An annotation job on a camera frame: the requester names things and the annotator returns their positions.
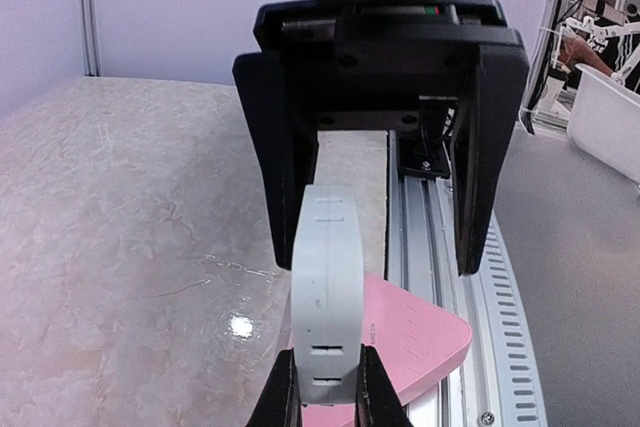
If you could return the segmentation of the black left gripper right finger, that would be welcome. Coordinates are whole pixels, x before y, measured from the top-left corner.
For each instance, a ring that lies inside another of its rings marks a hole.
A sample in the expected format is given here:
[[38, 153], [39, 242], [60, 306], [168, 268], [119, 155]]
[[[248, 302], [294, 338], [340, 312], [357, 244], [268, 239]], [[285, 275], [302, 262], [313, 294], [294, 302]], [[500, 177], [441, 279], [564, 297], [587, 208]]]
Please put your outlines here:
[[382, 360], [373, 346], [361, 345], [357, 374], [355, 425], [362, 427], [409, 427]]

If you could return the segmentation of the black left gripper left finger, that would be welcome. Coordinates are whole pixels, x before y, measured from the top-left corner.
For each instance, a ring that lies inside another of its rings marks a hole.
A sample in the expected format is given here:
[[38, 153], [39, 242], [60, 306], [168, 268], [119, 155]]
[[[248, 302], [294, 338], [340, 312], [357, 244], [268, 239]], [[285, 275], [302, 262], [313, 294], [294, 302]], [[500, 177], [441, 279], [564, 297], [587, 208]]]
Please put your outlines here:
[[293, 349], [279, 352], [246, 423], [247, 427], [298, 427], [302, 425], [297, 369]]

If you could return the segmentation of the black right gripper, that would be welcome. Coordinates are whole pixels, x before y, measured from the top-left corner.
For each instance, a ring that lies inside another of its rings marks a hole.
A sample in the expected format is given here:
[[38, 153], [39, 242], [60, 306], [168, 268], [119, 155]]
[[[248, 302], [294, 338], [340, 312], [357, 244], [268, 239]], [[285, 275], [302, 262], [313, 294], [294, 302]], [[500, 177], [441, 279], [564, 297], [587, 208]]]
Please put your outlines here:
[[529, 71], [496, 0], [299, 0], [260, 8], [233, 76], [262, 174], [276, 264], [292, 268], [318, 130], [412, 129], [459, 100], [450, 143], [460, 276], [478, 272]]

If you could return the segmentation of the pink triangular power strip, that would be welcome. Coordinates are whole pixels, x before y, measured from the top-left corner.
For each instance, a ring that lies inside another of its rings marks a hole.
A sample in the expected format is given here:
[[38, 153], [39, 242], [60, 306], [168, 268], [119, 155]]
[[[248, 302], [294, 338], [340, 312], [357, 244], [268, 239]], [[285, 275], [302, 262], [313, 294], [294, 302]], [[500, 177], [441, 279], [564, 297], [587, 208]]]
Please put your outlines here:
[[[383, 278], [364, 273], [361, 343], [373, 346], [402, 404], [434, 387], [464, 362], [472, 329], [461, 317]], [[353, 404], [307, 405], [306, 426], [351, 426]]]

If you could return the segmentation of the white plug adapter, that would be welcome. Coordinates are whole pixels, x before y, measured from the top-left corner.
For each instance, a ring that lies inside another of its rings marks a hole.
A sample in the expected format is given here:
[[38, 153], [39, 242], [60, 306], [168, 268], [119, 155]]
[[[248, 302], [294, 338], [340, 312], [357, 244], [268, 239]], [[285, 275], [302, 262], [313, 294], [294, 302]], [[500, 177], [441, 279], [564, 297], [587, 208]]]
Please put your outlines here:
[[352, 187], [305, 188], [291, 280], [292, 342], [301, 402], [354, 403], [364, 318], [364, 261]]

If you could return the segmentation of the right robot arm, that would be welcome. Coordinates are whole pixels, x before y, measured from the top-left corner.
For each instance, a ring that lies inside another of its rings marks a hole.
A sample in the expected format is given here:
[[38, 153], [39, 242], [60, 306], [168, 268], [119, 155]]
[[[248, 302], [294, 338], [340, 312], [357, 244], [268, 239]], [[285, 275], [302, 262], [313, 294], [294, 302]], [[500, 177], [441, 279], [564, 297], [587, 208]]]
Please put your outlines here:
[[481, 264], [529, 62], [496, 0], [298, 0], [260, 8], [233, 77], [275, 260], [292, 262], [322, 130], [396, 131], [404, 171], [452, 181], [460, 274]]

